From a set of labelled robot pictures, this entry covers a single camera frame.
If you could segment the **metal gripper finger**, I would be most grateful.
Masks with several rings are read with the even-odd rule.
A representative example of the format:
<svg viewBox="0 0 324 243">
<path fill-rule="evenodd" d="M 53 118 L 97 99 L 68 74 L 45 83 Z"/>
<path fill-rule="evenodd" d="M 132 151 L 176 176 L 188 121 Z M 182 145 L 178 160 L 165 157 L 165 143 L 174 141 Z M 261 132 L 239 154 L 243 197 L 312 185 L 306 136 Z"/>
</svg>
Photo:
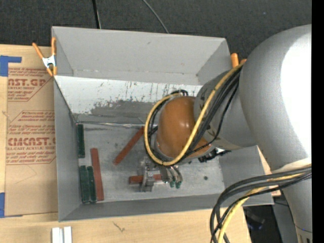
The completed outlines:
<svg viewBox="0 0 324 243">
<path fill-rule="evenodd" d="M 154 174 L 153 173 L 145 173 L 143 175 L 143 179 L 140 184 L 140 191 L 141 192 L 152 191 L 154 183 L 155 183 Z"/>
<path fill-rule="evenodd" d="M 137 174 L 143 178 L 146 176 L 149 160 L 140 160 L 137 166 Z"/>
</svg>

